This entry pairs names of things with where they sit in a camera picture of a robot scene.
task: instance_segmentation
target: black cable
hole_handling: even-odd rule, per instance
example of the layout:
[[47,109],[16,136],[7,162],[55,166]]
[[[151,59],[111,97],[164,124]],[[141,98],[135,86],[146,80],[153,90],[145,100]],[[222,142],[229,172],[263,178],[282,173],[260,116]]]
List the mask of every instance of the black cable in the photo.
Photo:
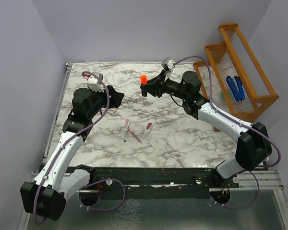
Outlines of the black cable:
[[178,103],[174,100],[174,98],[172,97],[172,95],[170,95],[170,97],[172,98],[173,102],[174,102],[176,105],[178,105],[179,107],[182,107],[182,105],[178,104]]

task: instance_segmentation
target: cable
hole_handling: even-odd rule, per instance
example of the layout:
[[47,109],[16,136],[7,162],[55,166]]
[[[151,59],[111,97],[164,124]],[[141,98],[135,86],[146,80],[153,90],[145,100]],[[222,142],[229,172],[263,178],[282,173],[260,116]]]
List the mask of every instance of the cable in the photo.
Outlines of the cable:
[[172,97],[172,95],[170,95],[170,97],[172,98],[173,102],[174,102],[176,105],[178,105],[179,107],[182,107],[182,105],[178,104],[178,103],[174,100],[174,98]]
[[[73,136],[71,136],[69,139],[67,139],[67,141],[65,141],[63,143],[63,147],[67,146],[67,144],[72,140],[74,139],[76,136],[82,134],[83,132],[85,132],[86,130],[90,129],[91,127],[93,127],[96,123],[98,123],[106,114],[106,112],[108,111],[109,109],[109,105],[110,105],[110,95],[109,95],[109,91],[108,91],[108,88],[107,86],[102,82],[101,79],[99,79],[99,77],[91,72],[88,72],[88,71],[84,71],[81,73],[82,76],[84,76],[85,74],[89,74],[89,75],[92,75],[94,76],[100,83],[101,85],[104,87],[105,89],[105,92],[106,92],[106,95],[107,95],[107,105],[106,105],[106,108],[105,108],[105,111],[103,112],[103,114],[95,121],[93,122],[92,124],[90,124],[88,127],[78,131],[77,133],[75,133]],[[59,157],[60,153],[62,152],[63,148],[60,148],[59,151],[56,153],[56,155],[54,156],[52,162],[50,163],[49,165],[49,168],[47,169],[47,171],[45,172],[45,176],[48,177],[55,161],[57,160],[57,158]],[[41,183],[39,184],[38,188],[37,188],[37,191],[36,191],[36,195],[35,195],[35,198],[34,198],[34,203],[33,203],[33,218],[34,218],[34,222],[35,224],[37,225],[41,225],[42,223],[45,222],[46,218],[43,218],[43,220],[41,222],[38,222],[37,220],[37,214],[36,214],[36,209],[37,209],[37,201],[38,201],[38,196],[39,196],[39,193],[40,193],[40,190],[42,189],[42,186],[44,184],[44,182],[46,181],[46,179],[42,179]]]
[[[211,107],[212,107],[217,113],[221,114],[223,117],[227,118],[228,120],[232,121],[233,123],[235,123],[235,124],[237,124],[237,125],[240,125],[240,122],[236,121],[235,119],[231,118],[231,117],[228,116],[227,114],[225,114],[225,113],[221,112],[220,110],[216,109],[215,105],[213,104],[211,71],[210,71],[208,62],[207,62],[204,58],[202,58],[202,57],[200,57],[200,56],[196,56],[196,55],[188,56],[188,57],[185,57],[185,58],[182,58],[182,59],[176,61],[176,62],[174,63],[174,66],[177,65],[177,64],[179,64],[179,63],[181,63],[181,62],[184,61],[184,60],[187,60],[187,59],[193,58],[193,57],[194,57],[194,58],[197,57],[197,58],[200,58],[201,60],[203,60],[203,61],[205,62],[205,64],[206,64],[207,68],[208,68],[208,74],[209,74],[209,100],[210,100],[210,105],[211,105]],[[249,129],[249,130],[251,130],[251,131],[253,131],[254,133],[258,134],[259,136],[261,136],[262,138],[264,138],[265,140],[267,140],[268,142],[270,142],[270,143],[274,146],[274,148],[276,149],[276,151],[277,151],[277,160],[276,160],[275,163],[270,164],[270,165],[260,165],[260,166],[258,166],[258,167],[268,168],[268,167],[273,167],[273,166],[276,166],[277,164],[279,164],[279,162],[280,162],[280,160],[281,160],[281,153],[280,153],[279,148],[276,146],[276,144],[275,144],[270,138],[268,138],[266,135],[264,135],[264,134],[262,134],[261,132],[257,131],[257,130],[254,129],[253,127],[247,126],[247,125],[245,125],[245,124],[242,124],[241,126],[244,127],[244,128],[247,128],[247,129]]]
[[99,183],[102,183],[102,182],[105,182],[105,181],[115,181],[117,183],[119,183],[123,189],[123,198],[121,199],[120,203],[114,207],[111,207],[111,208],[96,208],[96,207],[91,207],[91,206],[85,206],[83,203],[82,203],[82,200],[80,198],[80,195],[79,195],[79,201],[81,203],[80,207],[85,207],[87,208],[87,210],[91,209],[91,210],[96,210],[96,211],[113,211],[115,209],[117,209],[118,207],[120,207],[123,203],[124,203],[124,200],[125,200],[125,197],[126,197],[126,190],[125,190],[125,187],[123,185],[123,183],[119,180],[116,180],[116,179],[104,179],[104,180],[100,180],[100,181],[96,181],[92,184],[88,184],[86,186],[84,186],[83,188],[87,188],[87,187],[91,187],[95,184],[99,184]]
[[216,204],[216,205],[219,205],[219,206],[221,206],[221,207],[225,207],[225,208],[229,208],[229,209],[234,209],[234,210],[247,209],[247,208],[253,206],[253,205],[258,201],[258,199],[259,199],[260,187],[259,187],[258,179],[257,179],[257,177],[255,176],[255,174],[254,174],[253,172],[251,172],[251,171],[249,171],[249,172],[250,172],[250,174],[253,175],[253,177],[255,178],[256,184],[257,184],[257,195],[256,195],[256,198],[253,200],[253,202],[251,202],[249,205],[246,205],[246,206],[237,206],[237,207],[227,206],[227,205],[224,205],[224,204],[220,204],[220,203],[218,203],[218,202],[216,202],[216,201],[215,201],[215,204]]

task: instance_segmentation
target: wall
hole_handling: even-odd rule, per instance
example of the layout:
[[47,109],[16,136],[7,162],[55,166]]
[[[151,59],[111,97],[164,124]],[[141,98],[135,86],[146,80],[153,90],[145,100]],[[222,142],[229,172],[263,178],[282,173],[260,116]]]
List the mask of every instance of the wall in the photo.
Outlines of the wall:
[[277,166],[288,200],[288,0],[273,0],[250,40],[250,46],[280,98],[260,117],[282,151]]
[[20,187],[41,162],[64,72],[33,3],[0,1],[0,230],[17,229]]
[[66,62],[204,54],[221,23],[250,39],[271,0],[33,0]]

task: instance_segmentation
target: magenta object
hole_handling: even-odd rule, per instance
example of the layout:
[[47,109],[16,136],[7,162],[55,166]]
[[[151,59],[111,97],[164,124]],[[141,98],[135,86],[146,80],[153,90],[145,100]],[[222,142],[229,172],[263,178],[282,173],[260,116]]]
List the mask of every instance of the magenta object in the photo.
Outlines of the magenta object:
[[152,123],[151,123],[151,122],[150,122],[150,123],[148,123],[148,125],[147,125],[146,129],[149,129],[151,125],[152,125]]

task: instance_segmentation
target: metal frame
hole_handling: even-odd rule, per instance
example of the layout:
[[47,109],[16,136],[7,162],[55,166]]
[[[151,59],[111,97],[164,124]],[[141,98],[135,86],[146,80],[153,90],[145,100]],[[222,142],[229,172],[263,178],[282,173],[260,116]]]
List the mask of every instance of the metal frame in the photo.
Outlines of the metal frame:
[[[52,141],[55,125],[56,125],[57,119],[59,117],[60,107],[61,107],[61,104],[63,101],[66,86],[67,86],[68,79],[69,79],[69,76],[71,73],[72,64],[67,63],[66,67],[67,68],[66,68],[64,81],[63,81],[63,86],[61,89],[60,98],[59,98],[59,101],[57,104],[55,117],[53,119],[53,123],[51,126],[47,146],[45,148],[45,155],[44,155],[42,163],[45,163],[47,161],[48,151],[49,151],[50,144]],[[273,190],[274,191],[277,206],[279,208],[282,220],[284,222],[285,228],[288,230],[288,203],[284,197],[284,193],[283,193],[284,187],[282,185],[282,182],[281,182],[281,179],[279,177],[278,172],[277,171],[254,171],[254,174],[256,175],[256,177],[259,181],[259,185],[260,185],[261,190]],[[244,172],[244,173],[238,174],[237,178],[239,180],[240,187],[239,188],[231,188],[231,191],[256,190],[257,189],[256,182],[253,179],[253,176],[249,172]],[[219,191],[219,189],[209,189],[209,191],[211,191],[211,192],[212,191]],[[86,191],[80,190],[78,192],[80,192],[80,193],[94,193],[95,191],[93,191],[93,190],[86,190]],[[30,224],[29,220],[30,220],[30,214],[26,213],[23,210],[21,218],[20,218],[18,230],[27,230],[29,227],[29,224]]]

